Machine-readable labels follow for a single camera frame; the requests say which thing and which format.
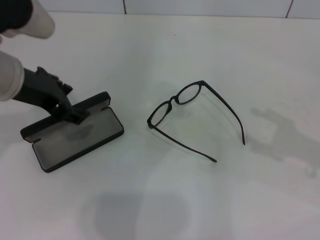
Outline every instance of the eyeglass frame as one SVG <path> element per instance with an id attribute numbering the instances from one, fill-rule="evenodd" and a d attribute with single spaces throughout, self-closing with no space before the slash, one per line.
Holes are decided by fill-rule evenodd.
<path id="1" fill-rule="evenodd" d="M 192 97 L 191 99 L 189 99 L 188 101 L 185 101 L 185 102 L 180 102 L 179 101 L 179 96 L 189 87 L 191 86 L 195 86 L 195 85 L 198 85 L 199 86 L 199 89 L 198 89 L 198 92 L 195 94 L 194 97 Z M 235 113 L 235 111 L 229 106 L 229 104 L 208 84 L 206 83 L 204 80 L 201 80 L 201 81 L 196 81 L 196 82 L 193 82 L 193 83 L 190 83 L 189 85 L 185 86 L 181 91 L 178 92 L 177 95 L 175 96 L 172 96 L 170 98 L 170 100 L 168 101 L 164 101 L 163 103 L 161 103 L 154 111 L 153 113 L 150 115 L 150 117 L 148 118 L 147 120 L 147 124 L 148 124 L 148 127 L 150 129 L 154 129 L 156 130 L 157 132 L 159 132 L 160 134 L 162 134 L 163 136 L 165 136 L 166 138 L 170 139 L 171 141 L 173 141 L 174 143 L 180 145 L 181 147 L 184 147 L 194 153 L 197 153 L 197 154 L 200 154 L 208 159 L 210 159 L 212 162 L 216 163 L 217 160 L 215 160 L 213 157 L 211 156 L 208 156 L 200 151 L 197 151 L 197 150 L 194 150 L 186 145 L 184 145 L 183 143 L 175 140 L 174 138 L 172 138 L 171 136 L 167 135 L 166 133 L 164 133 L 163 131 L 161 131 L 159 128 L 157 128 L 157 126 L 165 119 L 165 117 L 168 115 L 168 113 L 171 112 L 172 110 L 172 100 L 175 101 L 176 104 L 178 105 L 185 105 L 189 102 L 191 102 L 192 100 L 194 100 L 200 93 L 201 91 L 201 88 L 202 86 L 205 86 L 210 92 L 212 92 L 231 112 L 232 114 L 235 116 L 235 118 L 238 120 L 240 126 L 241 126 L 241 133 L 242 133 L 242 143 L 243 145 L 246 145 L 246 141 L 245 141 L 245 133 L 244 133 L 244 128 L 243 128 L 243 125 L 239 119 L 239 117 L 237 116 L 237 114 Z M 167 107 L 167 110 L 165 112 L 165 114 L 163 115 L 163 117 L 160 119 L 160 121 L 156 124 L 156 125 L 153 125 L 152 124 L 152 118 L 154 117 L 154 115 L 156 114 L 156 112 L 164 105 L 168 104 L 168 107 Z"/>

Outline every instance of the eyeglasses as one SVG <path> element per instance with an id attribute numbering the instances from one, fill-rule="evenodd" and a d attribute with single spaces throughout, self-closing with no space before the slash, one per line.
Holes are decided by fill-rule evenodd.
<path id="1" fill-rule="evenodd" d="M 206 83 L 203 80 L 202 81 L 196 81 L 194 83 L 189 84 L 188 86 L 184 87 L 177 95 L 172 96 L 169 101 L 165 101 L 165 102 L 161 103 L 153 111 L 151 116 L 148 118 L 147 123 L 148 123 L 148 127 L 150 129 L 156 130 L 157 132 L 159 132 L 160 134 L 162 134 L 166 138 L 170 139 L 171 141 L 175 142 L 176 144 L 179 144 L 180 146 L 182 146 L 182 147 L 184 147 L 184 148 L 186 148 L 186 149 L 188 149 L 188 150 L 190 150 L 192 152 L 200 154 L 200 155 L 210 159 L 212 162 L 216 163 L 217 161 L 213 157 L 210 157 L 210 156 L 208 156 L 208 155 L 206 155 L 206 154 L 204 154 L 202 152 L 199 152 L 197 150 L 194 150 L 194 149 L 182 144 L 181 142 L 175 140 L 174 138 L 170 137 L 169 135 L 167 135 L 166 133 L 161 131 L 159 128 L 157 128 L 157 126 L 168 115 L 168 113 L 171 112 L 171 110 L 172 110 L 171 101 L 172 100 L 174 100 L 176 102 L 176 104 L 178 104 L 178 105 L 187 104 L 187 103 L 191 102 L 193 99 L 195 99 L 199 95 L 202 86 L 205 86 L 207 89 L 209 89 L 233 113 L 233 115 L 238 120 L 238 122 L 240 124 L 240 127 L 241 127 L 242 143 L 243 143 L 243 145 L 246 145 L 244 128 L 242 126 L 242 123 L 241 123 L 239 117 L 237 116 L 235 111 L 233 111 L 233 109 L 229 106 L 229 104 L 211 86 L 209 86 L 208 83 Z"/>

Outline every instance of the eyeglass temple arm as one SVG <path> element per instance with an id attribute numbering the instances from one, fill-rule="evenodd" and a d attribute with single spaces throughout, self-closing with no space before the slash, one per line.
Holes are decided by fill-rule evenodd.
<path id="1" fill-rule="evenodd" d="M 169 135 L 167 135 L 166 133 L 164 133 L 163 131 L 161 131 L 161 130 L 160 130 L 159 128 L 157 128 L 156 126 L 154 127 L 154 129 L 155 129 L 156 131 L 158 131 L 160 134 L 162 134 L 163 136 L 165 136 L 166 138 L 168 138 L 168 139 L 170 139 L 171 141 L 175 142 L 176 144 L 180 145 L 181 147 L 184 147 L 184 148 L 186 148 L 186 149 L 188 149 L 188 150 L 190 150 L 190 151 L 192 151 L 192 152 L 195 152 L 195 153 L 197 153 L 197 154 L 200 154 L 200 155 L 202 155 L 202 156 L 210 159 L 210 160 L 211 160 L 212 162 L 214 162 L 214 163 L 217 162 L 217 160 L 215 160 L 214 158 L 212 158 L 212 157 L 210 157 L 210 156 L 208 156 L 208 155 L 206 155 L 206 154 L 204 154 L 204 153 L 202 153 L 202 152 L 196 151 L 196 150 L 194 150 L 194 149 L 192 149 L 192 148 L 190 148 L 190 147 L 182 144 L 181 142 L 178 142 L 177 140 L 173 139 L 172 137 L 170 137 Z"/>
<path id="2" fill-rule="evenodd" d="M 245 133 L 244 133 L 244 128 L 242 126 L 242 123 L 239 119 L 239 117 L 237 116 L 237 114 L 235 113 L 235 111 L 233 111 L 233 109 L 229 106 L 229 104 L 205 81 L 202 81 L 202 84 L 209 89 L 221 102 L 223 102 L 223 104 L 233 113 L 233 115 L 235 116 L 235 118 L 238 120 L 240 127 L 241 127 L 241 132 L 242 132 L 242 143 L 243 145 L 246 145 L 246 141 L 245 141 Z"/>

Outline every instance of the white tabletop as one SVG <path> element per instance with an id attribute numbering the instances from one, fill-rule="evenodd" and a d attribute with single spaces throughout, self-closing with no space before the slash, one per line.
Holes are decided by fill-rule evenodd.
<path id="1" fill-rule="evenodd" d="M 103 91 L 123 136 L 52 172 L 20 129 L 43 109 L 0 103 L 0 239 L 314 240 L 320 237 L 320 20 L 52 13 L 49 40 L 1 50 L 73 87 Z M 208 90 L 159 128 L 147 119 L 189 83 Z"/>

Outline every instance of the robotic arm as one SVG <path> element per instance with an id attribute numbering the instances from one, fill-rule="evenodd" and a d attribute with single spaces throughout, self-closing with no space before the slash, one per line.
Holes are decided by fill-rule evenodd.
<path id="1" fill-rule="evenodd" d="M 25 34 L 47 39 L 54 31 L 53 19 L 38 0 L 0 1 L 0 33 L 4 36 Z M 43 68 L 30 71 L 17 58 L 0 51 L 0 101 L 14 99 L 32 104 L 58 120 L 80 124 L 89 113 L 72 107 L 67 98 L 72 90 Z"/>

